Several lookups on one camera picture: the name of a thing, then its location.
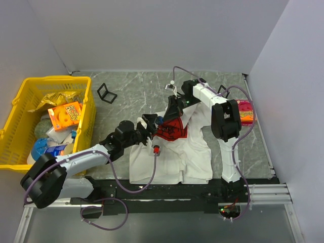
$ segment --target white cloth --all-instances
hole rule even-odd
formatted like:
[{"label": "white cloth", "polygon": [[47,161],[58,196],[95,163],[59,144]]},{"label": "white cloth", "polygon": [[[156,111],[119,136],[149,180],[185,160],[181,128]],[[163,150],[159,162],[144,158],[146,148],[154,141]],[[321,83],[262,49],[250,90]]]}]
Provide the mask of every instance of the white cloth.
[{"label": "white cloth", "polygon": [[[211,112],[204,104],[184,109],[181,117],[187,127],[187,138],[167,141],[155,136],[153,145],[160,146],[152,184],[208,184],[212,179],[211,150],[203,139],[202,127],[210,126]],[[154,157],[143,144],[134,145],[130,154],[130,183],[146,184],[152,177]]]}]

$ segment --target yellow plastic basket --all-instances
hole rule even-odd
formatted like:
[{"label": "yellow plastic basket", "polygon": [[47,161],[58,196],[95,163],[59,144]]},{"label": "yellow plastic basket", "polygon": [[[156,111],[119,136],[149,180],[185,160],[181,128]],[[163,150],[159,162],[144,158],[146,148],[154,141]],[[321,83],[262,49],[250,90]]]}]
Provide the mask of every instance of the yellow plastic basket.
[{"label": "yellow plastic basket", "polygon": [[45,94],[67,90],[82,91],[83,98],[73,152],[90,147],[96,116],[91,79],[72,76],[30,77],[20,87],[5,128],[0,130],[0,170],[26,173],[31,168],[26,161],[36,141],[34,129],[41,114],[27,111],[35,109]]}]

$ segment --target marble pattern surface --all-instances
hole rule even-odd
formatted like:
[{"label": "marble pattern surface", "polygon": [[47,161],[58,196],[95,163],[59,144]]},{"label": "marble pattern surface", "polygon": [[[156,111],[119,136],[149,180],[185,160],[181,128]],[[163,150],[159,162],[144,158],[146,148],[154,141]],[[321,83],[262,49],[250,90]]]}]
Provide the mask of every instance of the marble pattern surface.
[{"label": "marble pattern surface", "polygon": [[[194,72],[204,78],[211,87],[216,90],[220,85],[228,87],[239,85],[245,87],[244,77],[240,73],[223,72]],[[171,72],[106,72],[106,71],[80,71],[74,72],[73,76],[89,76],[92,79],[92,90],[96,102],[97,114],[92,136],[92,145],[105,139],[114,131],[118,124],[126,119],[136,123],[137,117],[144,113],[162,111],[168,104],[170,91],[165,90],[166,84],[172,79]],[[176,72],[176,85],[181,86],[183,81],[192,79],[184,72]],[[106,83],[108,90],[118,94],[113,104],[100,100],[97,90],[102,83]],[[232,89],[230,99],[244,99],[244,94]],[[243,127],[244,134],[248,127]],[[222,162],[220,147],[211,132],[210,127],[202,130],[204,139],[212,150],[213,178],[221,178]],[[270,178],[272,175],[269,163],[262,143],[258,125],[243,139],[239,145],[240,167],[247,178]],[[116,173],[120,179],[129,178],[129,153],[130,148],[125,149],[124,156],[114,162]],[[112,179],[113,174],[110,165],[91,168],[87,175],[95,179]]]}]

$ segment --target food package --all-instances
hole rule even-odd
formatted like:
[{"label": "food package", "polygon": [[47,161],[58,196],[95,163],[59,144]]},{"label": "food package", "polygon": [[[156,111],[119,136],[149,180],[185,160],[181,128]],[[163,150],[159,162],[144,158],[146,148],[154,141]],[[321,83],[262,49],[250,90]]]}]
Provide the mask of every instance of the food package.
[{"label": "food package", "polygon": [[63,91],[46,94],[36,109],[29,110],[28,112],[45,111],[52,107],[72,103],[79,98],[80,94],[81,91]]},{"label": "food package", "polygon": [[78,102],[48,109],[55,131],[78,125],[81,119],[81,107]]},{"label": "food package", "polygon": [[253,122],[253,109],[248,100],[236,100],[242,126],[251,126]]}]

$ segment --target red garment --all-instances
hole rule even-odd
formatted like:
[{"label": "red garment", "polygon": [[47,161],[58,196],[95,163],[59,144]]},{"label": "red garment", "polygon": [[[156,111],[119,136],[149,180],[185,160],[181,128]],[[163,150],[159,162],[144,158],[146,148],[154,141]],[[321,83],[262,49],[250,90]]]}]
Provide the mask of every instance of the red garment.
[{"label": "red garment", "polygon": [[155,135],[167,141],[175,141],[178,138],[187,138],[187,126],[183,128],[181,118],[178,117],[159,125]]}]

